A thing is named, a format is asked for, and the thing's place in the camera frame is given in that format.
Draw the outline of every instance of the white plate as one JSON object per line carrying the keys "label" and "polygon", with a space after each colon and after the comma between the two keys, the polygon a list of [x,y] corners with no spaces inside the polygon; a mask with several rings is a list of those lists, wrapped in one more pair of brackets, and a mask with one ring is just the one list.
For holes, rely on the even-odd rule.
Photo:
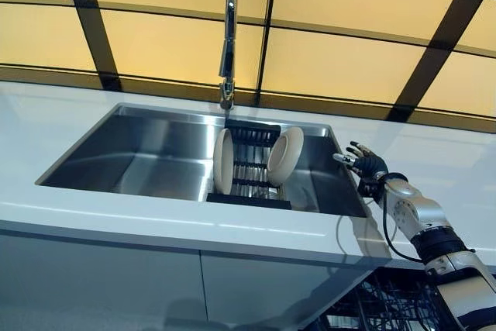
{"label": "white plate", "polygon": [[221,194],[230,194],[233,186],[234,152],[231,132],[220,131],[214,147],[214,184]]}
{"label": "white plate", "polygon": [[303,139],[300,127],[290,127],[275,142],[267,162],[267,178],[273,186],[283,184],[295,169]]}

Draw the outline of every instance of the stainless steel sink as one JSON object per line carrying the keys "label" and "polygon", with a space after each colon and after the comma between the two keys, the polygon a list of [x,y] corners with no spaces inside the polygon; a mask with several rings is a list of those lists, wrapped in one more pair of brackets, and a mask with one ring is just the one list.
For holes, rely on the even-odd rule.
{"label": "stainless steel sink", "polygon": [[[214,189],[212,155],[224,122],[222,116],[117,105],[36,183],[205,201]],[[282,130],[300,126],[305,134],[300,160],[284,183],[284,197],[292,209],[365,216],[349,171],[332,158],[338,146],[330,127],[258,122]]]}

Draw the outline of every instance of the white cabinet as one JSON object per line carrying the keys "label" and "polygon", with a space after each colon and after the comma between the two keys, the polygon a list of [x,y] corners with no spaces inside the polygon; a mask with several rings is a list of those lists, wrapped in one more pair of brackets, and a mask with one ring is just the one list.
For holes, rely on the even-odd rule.
{"label": "white cabinet", "polygon": [[201,254],[208,319],[247,329],[306,326],[372,267]]}
{"label": "white cabinet", "polygon": [[0,235],[0,329],[141,331],[205,321],[199,252],[140,248]]}

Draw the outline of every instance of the chrome faucet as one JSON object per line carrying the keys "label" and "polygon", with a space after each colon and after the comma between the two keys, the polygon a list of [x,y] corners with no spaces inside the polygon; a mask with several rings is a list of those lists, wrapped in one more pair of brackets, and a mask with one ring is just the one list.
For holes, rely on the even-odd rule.
{"label": "chrome faucet", "polygon": [[234,50],[236,39],[236,13],[238,0],[226,0],[226,20],[224,47],[220,60],[219,76],[224,78],[220,84],[220,107],[226,111],[234,104]]}

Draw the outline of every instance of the black cable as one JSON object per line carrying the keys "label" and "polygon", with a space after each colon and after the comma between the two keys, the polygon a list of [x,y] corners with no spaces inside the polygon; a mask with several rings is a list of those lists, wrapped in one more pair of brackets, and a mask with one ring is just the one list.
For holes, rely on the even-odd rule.
{"label": "black cable", "polygon": [[391,248],[393,250],[393,252],[396,253],[399,257],[403,257],[406,260],[414,261],[416,263],[423,263],[422,260],[420,260],[420,259],[415,259],[414,257],[404,255],[403,253],[396,250],[396,248],[394,248],[394,246],[393,246],[393,243],[389,239],[388,227],[386,224],[386,215],[388,214],[388,201],[386,199],[387,193],[388,193],[387,191],[384,192],[384,202],[383,202],[383,206],[382,206],[382,229],[384,231],[384,236],[386,237],[386,242],[387,242],[389,248]]}
{"label": "black cable", "polygon": [[420,326],[425,330],[429,331],[427,327],[425,327],[424,321],[422,318],[420,318],[420,312],[419,312],[419,298],[420,298],[421,292],[418,293],[417,296],[415,296],[415,304],[413,305],[413,310],[415,311],[415,316],[417,317],[418,323]]}

